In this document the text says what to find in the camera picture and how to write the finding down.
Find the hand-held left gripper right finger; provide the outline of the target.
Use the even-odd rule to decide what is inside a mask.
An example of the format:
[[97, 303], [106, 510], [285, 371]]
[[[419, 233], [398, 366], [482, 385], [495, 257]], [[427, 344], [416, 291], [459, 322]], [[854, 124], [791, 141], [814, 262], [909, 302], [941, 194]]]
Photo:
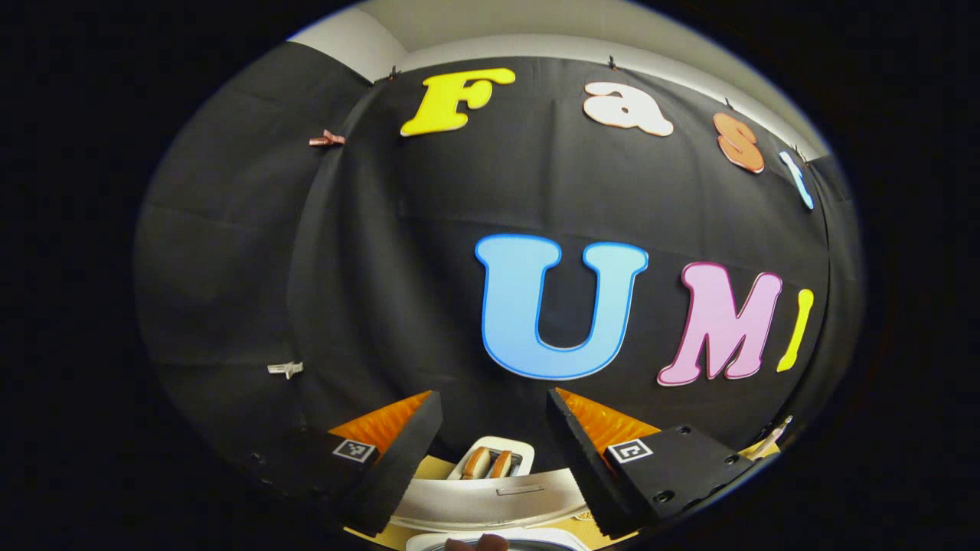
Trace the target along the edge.
[[546, 408], [554, 441], [610, 538], [720, 496], [757, 464], [689, 423], [655, 429], [560, 388], [548, 390]]

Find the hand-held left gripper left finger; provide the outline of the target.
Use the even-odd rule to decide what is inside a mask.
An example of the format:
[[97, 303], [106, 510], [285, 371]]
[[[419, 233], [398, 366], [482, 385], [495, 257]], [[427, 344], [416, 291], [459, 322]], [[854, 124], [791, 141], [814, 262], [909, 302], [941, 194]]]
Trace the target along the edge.
[[439, 392], [420, 392], [333, 429], [290, 430], [254, 451], [253, 474], [301, 512], [376, 536], [442, 421]]

